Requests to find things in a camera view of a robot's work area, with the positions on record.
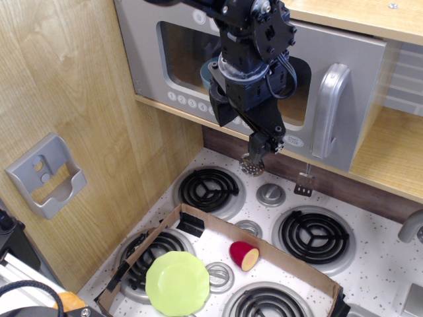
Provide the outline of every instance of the apple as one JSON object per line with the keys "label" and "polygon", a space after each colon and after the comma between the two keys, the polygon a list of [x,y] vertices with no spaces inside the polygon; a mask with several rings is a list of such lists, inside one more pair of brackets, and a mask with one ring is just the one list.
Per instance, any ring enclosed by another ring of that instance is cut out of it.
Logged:
{"label": "apple", "polygon": [[236,241],[231,244],[229,254],[243,271],[249,271],[257,262],[260,252],[258,248],[246,242]]}

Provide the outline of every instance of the gray wall holder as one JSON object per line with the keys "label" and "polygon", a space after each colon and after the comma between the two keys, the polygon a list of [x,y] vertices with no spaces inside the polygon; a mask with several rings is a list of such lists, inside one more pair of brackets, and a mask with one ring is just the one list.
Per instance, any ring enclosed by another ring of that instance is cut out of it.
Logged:
{"label": "gray wall holder", "polygon": [[[37,203],[31,193],[42,187],[66,164],[67,177],[46,198]],[[50,133],[31,150],[6,168],[13,184],[29,208],[44,218],[51,219],[87,185],[83,171],[75,164],[65,141]]]}

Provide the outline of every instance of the wooden shelf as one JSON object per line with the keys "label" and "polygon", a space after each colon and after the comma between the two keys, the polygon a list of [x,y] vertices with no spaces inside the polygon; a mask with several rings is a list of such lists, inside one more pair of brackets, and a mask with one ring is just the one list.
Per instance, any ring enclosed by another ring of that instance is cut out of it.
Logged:
{"label": "wooden shelf", "polygon": [[[248,136],[171,108],[160,102],[135,96],[144,104],[176,114],[199,124],[248,141]],[[350,172],[325,166],[287,150],[283,154],[331,172],[357,180],[392,194],[423,203],[423,118],[383,108],[358,151]]]}
{"label": "wooden shelf", "polygon": [[[390,9],[390,3],[398,9]],[[285,0],[291,18],[423,45],[421,0]]]}

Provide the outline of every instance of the gray faucet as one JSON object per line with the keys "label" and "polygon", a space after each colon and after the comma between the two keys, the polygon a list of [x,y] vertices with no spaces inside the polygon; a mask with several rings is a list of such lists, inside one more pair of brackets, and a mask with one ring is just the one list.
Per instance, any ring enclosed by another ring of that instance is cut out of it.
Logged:
{"label": "gray faucet", "polygon": [[423,243],[423,209],[412,213],[403,224],[398,233],[399,240],[409,243],[417,234],[417,238]]}

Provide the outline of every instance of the microwave window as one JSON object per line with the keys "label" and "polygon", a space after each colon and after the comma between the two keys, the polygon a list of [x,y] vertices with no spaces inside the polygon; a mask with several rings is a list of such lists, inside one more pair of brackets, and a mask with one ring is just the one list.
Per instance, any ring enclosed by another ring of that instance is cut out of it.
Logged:
{"label": "microwave window", "polygon": [[[297,73],[297,90],[293,96],[279,100],[278,108],[285,123],[302,127],[309,98],[311,68],[305,61],[294,56],[289,57],[289,62]],[[286,91],[291,90],[291,87],[292,78],[288,77]]]}
{"label": "microwave window", "polygon": [[[175,84],[208,94],[210,72],[207,65],[217,60],[221,53],[219,36],[203,33],[169,22],[160,22],[163,51],[167,73]],[[311,82],[310,66],[294,56],[289,62],[297,73],[296,93],[288,99],[279,100],[278,108],[284,122],[301,127],[304,125],[305,111]],[[287,91],[292,85],[288,78]]]}
{"label": "microwave window", "polygon": [[180,86],[208,94],[207,65],[221,52],[219,36],[168,22],[160,23],[167,73]]}

